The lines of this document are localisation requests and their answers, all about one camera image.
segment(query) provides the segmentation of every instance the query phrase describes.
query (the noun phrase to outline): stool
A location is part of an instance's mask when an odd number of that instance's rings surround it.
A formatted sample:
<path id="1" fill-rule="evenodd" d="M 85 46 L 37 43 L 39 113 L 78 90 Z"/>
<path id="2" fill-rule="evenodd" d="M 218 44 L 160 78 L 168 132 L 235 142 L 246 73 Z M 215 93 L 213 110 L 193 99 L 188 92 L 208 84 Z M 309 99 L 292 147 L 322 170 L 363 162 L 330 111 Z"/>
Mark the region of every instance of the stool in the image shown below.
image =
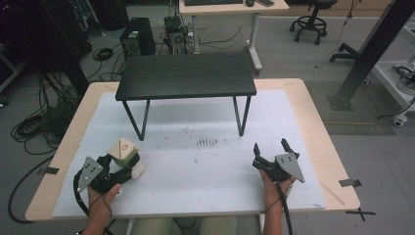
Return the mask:
<path id="1" fill-rule="evenodd" d="M 291 24 L 290 31 L 295 30 L 295 24 L 298 24 L 301 27 L 300 31 L 297 33 L 297 36 L 294 38 L 295 42 L 299 42 L 300 33 L 303 30 L 315 31 L 318 33 L 317 39 L 315 39 L 314 44 L 320 44 L 320 36 L 326 36 L 327 24 L 323 20 L 317 17 L 318 11 L 329 9 L 331 6 L 337 3 L 338 0 L 311 0 L 310 8 L 314 6 L 314 11 L 311 16 L 300 17 Z"/>

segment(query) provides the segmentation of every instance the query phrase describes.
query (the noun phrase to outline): desk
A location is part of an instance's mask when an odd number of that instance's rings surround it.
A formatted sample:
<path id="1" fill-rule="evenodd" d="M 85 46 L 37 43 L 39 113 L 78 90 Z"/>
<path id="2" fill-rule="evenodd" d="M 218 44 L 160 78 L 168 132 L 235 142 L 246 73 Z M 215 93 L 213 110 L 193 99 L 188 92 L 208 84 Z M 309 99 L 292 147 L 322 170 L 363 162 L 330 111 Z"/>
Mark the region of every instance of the desk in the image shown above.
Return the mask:
<path id="1" fill-rule="evenodd" d="M 326 202 L 326 211 L 357 209 L 360 202 L 354 189 L 342 187 L 339 180 L 348 176 L 339 159 L 323 121 L 300 79 L 257 79 L 257 89 L 284 89 L 297 119 L 302 141 L 320 182 L 321 192 Z M 79 105 L 69 129 L 52 160 L 50 167 L 59 168 L 57 174 L 46 174 L 31 201 L 26 218 L 29 220 L 51 220 L 52 212 L 61 192 L 61 187 L 80 140 L 89 120 L 94 115 L 101 95 L 115 92 L 118 82 L 92 83 Z"/>
<path id="2" fill-rule="evenodd" d="M 179 0 L 179 10 L 183 16 L 192 16 L 193 22 L 193 43 L 195 47 L 195 54 L 200 54 L 199 39 L 198 39 L 198 20 L 197 16 L 201 15 L 219 15 L 219 14 L 253 14 L 251 38 L 248 43 L 251 58 L 254 63 L 256 71 L 262 71 L 262 65 L 255 50 L 256 30 L 259 20 L 259 14 L 285 11 L 289 7 L 284 0 L 274 0 L 275 4 L 272 7 L 264 7 L 255 3 L 253 7 L 247 7 L 243 4 L 227 4 L 227 5 L 207 5 L 207 6 L 185 6 L 184 0 Z"/>
<path id="3" fill-rule="evenodd" d="M 140 140 L 144 140 L 151 100 L 233 97 L 239 135 L 244 135 L 251 97 L 256 94 L 245 54 L 129 57 L 115 98 L 122 101 Z M 247 96 L 242 123 L 236 96 Z M 142 131 L 127 101 L 147 100 Z"/>

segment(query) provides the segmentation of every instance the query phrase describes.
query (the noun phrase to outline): human hand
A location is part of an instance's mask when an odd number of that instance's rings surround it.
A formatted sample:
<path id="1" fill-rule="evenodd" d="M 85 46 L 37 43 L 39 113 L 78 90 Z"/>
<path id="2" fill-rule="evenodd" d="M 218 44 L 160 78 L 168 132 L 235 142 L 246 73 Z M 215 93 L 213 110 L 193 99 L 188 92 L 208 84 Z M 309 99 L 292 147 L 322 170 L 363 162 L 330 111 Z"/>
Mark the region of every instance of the human hand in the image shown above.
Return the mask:
<path id="1" fill-rule="evenodd" d="M 89 218 L 88 224 L 82 234 L 103 234 L 105 226 L 110 221 L 111 202 L 121 188 L 120 184 L 116 184 L 106 194 L 100 194 L 88 186 L 89 198 Z"/>
<path id="2" fill-rule="evenodd" d="M 265 212 L 274 209 L 278 212 L 282 211 L 282 203 L 280 196 L 278 194 L 277 187 L 275 183 L 271 181 L 268 174 L 264 170 L 259 171 L 260 177 L 262 178 L 263 183 L 263 205 L 265 207 Z M 294 183 L 296 179 L 292 176 L 291 178 L 280 183 L 283 193 L 286 194 L 289 186 Z"/>

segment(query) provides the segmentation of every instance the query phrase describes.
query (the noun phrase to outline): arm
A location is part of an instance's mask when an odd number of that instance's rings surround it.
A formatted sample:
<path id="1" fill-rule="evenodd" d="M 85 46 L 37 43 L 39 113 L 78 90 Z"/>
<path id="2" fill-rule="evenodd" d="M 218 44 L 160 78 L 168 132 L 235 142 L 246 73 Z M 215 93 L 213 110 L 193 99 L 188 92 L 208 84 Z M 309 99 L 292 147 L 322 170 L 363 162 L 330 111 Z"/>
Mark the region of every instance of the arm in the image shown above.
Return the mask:
<path id="1" fill-rule="evenodd" d="M 82 235 L 102 235 L 104 233 L 104 228 L 110 221 L 111 202 L 120 188 L 121 185 L 117 184 L 108 193 L 101 195 L 88 187 L 89 217 Z"/>
<path id="2" fill-rule="evenodd" d="M 280 201 L 277 187 L 272 183 L 265 171 L 260 170 L 259 174 L 263 182 L 263 203 L 265 207 L 265 223 L 262 235 L 281 235 L 281 212 L 283 205 Z M 281 182 L 280 185 L 284 193 L 293 182 L 293 178 Z"/>

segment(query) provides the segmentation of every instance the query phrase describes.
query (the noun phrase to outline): black tabletop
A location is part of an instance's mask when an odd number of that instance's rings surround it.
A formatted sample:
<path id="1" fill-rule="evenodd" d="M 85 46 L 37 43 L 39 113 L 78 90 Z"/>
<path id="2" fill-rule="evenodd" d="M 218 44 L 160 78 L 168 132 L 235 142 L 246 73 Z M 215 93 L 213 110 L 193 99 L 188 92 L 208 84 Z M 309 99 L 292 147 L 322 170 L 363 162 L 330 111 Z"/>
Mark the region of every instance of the black tabletop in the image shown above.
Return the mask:
<path id="1" fill-rule="evenodd" d="M 253 96 L 246 54 L 131 56 L 119 83 L 118 101 Z"/>

